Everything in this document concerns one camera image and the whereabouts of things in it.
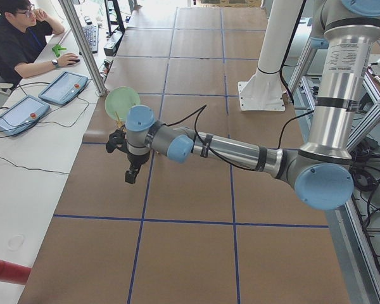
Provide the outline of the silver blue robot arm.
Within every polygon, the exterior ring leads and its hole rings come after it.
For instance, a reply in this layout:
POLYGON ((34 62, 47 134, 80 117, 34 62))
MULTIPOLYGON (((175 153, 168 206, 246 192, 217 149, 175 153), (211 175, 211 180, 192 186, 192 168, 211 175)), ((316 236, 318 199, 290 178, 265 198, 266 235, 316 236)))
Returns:
MULTIPOLYGON (((196 127, 252 144, 277 145, 294 110, 241 111, 237 84, 258 63, 268 20, 252 7, 180 7, 143 1, 133 12, 113 67, 113 86, 129 86, 155 115, 175 127, 196 127)), ((304 209, 285 183, 265 174, 231 170, 225 163, 190 157, 178 164, 155 156, 135 184, 124 181, 128 160, 107 156, 110 178, 99 187, 105 214, 138 218, 229 216, 231 189, 243 211, 271 210, 290 202, 304 209)))

